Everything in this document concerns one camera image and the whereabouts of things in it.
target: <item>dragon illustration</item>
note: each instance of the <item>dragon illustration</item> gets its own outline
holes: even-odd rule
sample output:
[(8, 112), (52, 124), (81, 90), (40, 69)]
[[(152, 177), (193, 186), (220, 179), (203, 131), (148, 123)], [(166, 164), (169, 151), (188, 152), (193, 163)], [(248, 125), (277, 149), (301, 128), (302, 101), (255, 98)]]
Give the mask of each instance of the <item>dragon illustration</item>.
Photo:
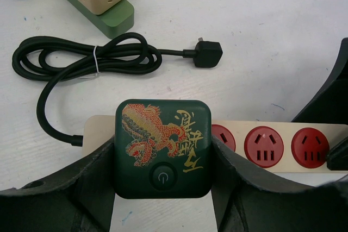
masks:
[[(164, 147), (168, 148), (169, 157), (175, 157), (179, 143), (187, 138), (183, 127), (164, 125), (159, 115), (159, 107), (151, 105), (127, 104), (123, 108), (122, 127), (134, 139), (126, 152), (135, 157), (135, 166), (148, 165)], [(173, 134), (178, 136), (177, 141), (170, 138)]]

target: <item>green power strip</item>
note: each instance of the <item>green power strip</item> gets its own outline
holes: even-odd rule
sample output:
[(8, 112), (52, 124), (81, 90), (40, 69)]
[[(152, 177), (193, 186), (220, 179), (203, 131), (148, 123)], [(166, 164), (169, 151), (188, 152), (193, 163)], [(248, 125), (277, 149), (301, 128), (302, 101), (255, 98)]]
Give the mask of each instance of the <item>green power strip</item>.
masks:
[(120, 1), (101, 15), (91, 13), (78, 0), (68, 1), (110, 39), (128, 31), (134, 24), (134, 7), (127, 0)]

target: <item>socket holes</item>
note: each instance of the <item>socket holes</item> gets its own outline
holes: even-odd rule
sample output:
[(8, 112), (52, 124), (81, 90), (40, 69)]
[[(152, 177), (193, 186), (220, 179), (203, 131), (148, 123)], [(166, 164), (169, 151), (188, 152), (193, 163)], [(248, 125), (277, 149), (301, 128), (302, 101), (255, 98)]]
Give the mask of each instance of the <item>socket holes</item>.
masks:
[[(304, 152), (304, 160), (307, 160), (307, 152)], [(314, 160), (314, 152), (310, 152), (310, 160)], [(316, 160), (320, 161), (320, 152), (316, 153)]]
[(270, 139), (271, 139), (271, 141), (272, 141), (273, 144), (276, 144), (276, 143), (277, 143), (276, 140), (274, 139), (274, 137), (273, 137), (272, 134), (271, 134), (269, 137), (270, 137)]
[(235, 152), (235, 140), (232, 133), (224, 126), (213, 124), (212, 135), (216, 136), (223, 144)]
[(321, 145), (321, 142), (320, 142), (318, 136), (316, 136), (315, 139), (316, 139), (316, 141), (319, 143), (319, 145)]
[(261, 134), (257, 135), (256, 139), (255, 139), (255, 143), (258, 144), (260, 139), (261, 139)]
[(245, 137), (246, 157), (262, 168), (276, 165), (284, 153), (284, 143), (277, 131), (268, 126), (253, 128)]
[(226, 136), (225, 136), (223, 133), (220, 134), (220, 137), (222, 138), (222, 141), (223, 141), (224, 143), (227, 142)]
[(300, 129), (291, 141), (293, 157), (304, 168), (322, 166), (329, 150), (329, 142), (325, 135), (314, 128)]

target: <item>white table surface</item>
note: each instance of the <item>white table surface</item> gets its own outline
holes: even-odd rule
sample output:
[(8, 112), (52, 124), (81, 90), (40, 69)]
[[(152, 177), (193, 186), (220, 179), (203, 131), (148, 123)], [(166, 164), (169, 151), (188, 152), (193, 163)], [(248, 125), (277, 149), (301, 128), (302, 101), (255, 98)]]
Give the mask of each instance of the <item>white table surface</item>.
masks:
[[(157, 48), (219, 41), (216, 68), (164, 57), (146, 76), (102, 74), (59, 84), (47, 103), (49, 121), (82, 134), (92, 115), (113, 115), (129, 98), (199, 99), (221, 120), (291, 121), (329, 75), (348, 36), (348, 0), (129, 0), (131, 31)], [(49, 35), (92, 45), (109, 40), (67, 0), (0, 0), (0, 190), (21, 187), (80, 159), (81, 148), (56, 141), (35, 115), (44, 83), (25, 80), (11, 56), (30, 36)], [(72, 59), (53, 54), (54, 65)], [(289, 174), (309, 185), (341, 175)], [(111, 231), (216, 231), (211, 196), (185, 200), (125, 200), (116, 196)]]

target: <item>round button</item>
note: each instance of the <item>round button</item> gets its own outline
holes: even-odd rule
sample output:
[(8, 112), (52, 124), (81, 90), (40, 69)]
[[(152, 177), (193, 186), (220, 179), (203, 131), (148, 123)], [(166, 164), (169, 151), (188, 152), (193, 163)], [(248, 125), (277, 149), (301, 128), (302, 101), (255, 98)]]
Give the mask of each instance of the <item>round button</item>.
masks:
[(152, 172), (152, 184), (156, 189), (168, 190), (176, 181), (174, 170), (168, 165), (159, 165)]

